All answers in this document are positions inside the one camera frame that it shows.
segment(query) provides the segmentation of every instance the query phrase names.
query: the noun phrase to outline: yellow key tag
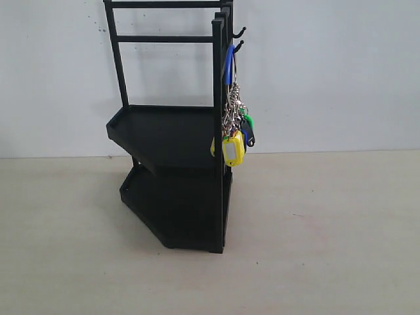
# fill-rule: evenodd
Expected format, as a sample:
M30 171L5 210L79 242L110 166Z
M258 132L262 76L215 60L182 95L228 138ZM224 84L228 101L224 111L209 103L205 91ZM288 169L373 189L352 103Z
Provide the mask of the yellow key tag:
M215 156L215 139L214 138L213 138L213 141L211 141L210 153L212 156Z
M234 136L224 139L222 143L224 161L227 165L238 166L243 161L245 148L243 147L243 135L236 131Z

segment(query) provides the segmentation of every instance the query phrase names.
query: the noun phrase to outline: black tray shelf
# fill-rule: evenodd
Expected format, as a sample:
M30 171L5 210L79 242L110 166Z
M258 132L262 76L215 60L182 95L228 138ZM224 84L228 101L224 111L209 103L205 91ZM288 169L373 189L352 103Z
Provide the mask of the black tray shelf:
M127 151L133 168L121 200L169 248L222 253L232 170L222 157L224 57L233 38L233 1L104 0L122 108L107 124L108 137ZM212 36L118 35L114 9L220 8ZM129 104L119 43L211 43L212 107ZM215 157L210 154L215 137Z

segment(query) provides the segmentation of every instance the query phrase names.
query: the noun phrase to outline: black hook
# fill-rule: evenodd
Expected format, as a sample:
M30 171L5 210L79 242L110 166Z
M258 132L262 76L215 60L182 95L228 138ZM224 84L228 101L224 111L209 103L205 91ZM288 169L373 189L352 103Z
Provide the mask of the black hook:
M240 38L242 35L243 35L243 33L245 33L245 31L247 30L247 28L242 28L242 31L240 31L239 32L239 34L234 34L234 38Z
M244 41L240 41L240 43L236 45L236 47L234 49L234 54L236 54L241 49L243 43L245 43L245 42Z

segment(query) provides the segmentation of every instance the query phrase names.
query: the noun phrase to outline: white wall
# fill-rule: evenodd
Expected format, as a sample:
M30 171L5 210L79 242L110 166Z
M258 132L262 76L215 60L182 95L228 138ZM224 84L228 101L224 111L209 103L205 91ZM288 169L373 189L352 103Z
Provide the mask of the white wall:
M213 13L116 20L121 33L207 35ZM420 148L419 14L418 0L236 0L253 151ZM0 157L123 154L105 130L121 104L102 1L2 1L0 27ZM208 44L121 53L132 102L211 104Z

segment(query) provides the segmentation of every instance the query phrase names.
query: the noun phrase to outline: metal chain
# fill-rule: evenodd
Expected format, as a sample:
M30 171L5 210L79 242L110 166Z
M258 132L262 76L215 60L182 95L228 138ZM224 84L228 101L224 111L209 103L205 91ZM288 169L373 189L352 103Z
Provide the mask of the metal chain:
M234 82L231 88L229 85L226 86L226 94L228 100L224 105L224 116L222 118L222 130L223 135L231 137L237 130L241 128L241 122L244 120L244 115L248 114L248 109L245 104L241 101L240 91L241 88L237 82L237 69L236 69L236 58L234 59Z

